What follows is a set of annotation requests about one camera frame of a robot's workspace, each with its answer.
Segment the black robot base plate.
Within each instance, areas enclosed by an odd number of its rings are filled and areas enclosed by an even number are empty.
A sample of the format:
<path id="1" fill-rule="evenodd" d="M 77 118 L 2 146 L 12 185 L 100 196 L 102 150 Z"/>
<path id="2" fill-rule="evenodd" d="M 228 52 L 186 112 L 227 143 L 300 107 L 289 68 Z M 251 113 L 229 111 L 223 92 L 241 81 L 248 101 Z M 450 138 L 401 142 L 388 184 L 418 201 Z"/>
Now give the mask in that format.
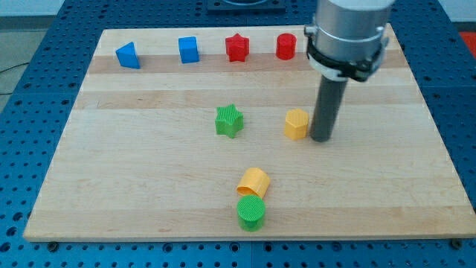
<path id="1" fill-rule="evenodd" d="M 285 11 L 286 0 L 206 0 L 209 13 Z"/>

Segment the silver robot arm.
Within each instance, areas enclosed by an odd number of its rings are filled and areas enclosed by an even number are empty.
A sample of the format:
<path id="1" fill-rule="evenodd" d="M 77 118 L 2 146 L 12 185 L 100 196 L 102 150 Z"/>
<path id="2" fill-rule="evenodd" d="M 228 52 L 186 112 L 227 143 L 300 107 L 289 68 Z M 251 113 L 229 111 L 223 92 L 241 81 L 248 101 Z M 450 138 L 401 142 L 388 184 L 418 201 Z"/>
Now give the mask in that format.
<path id="1" fill-rule="evenodd" d="M 394 0 L 318 0 L 304 27 L 309 64 L 335 82 L 364 82 L 382 64 Z"/>

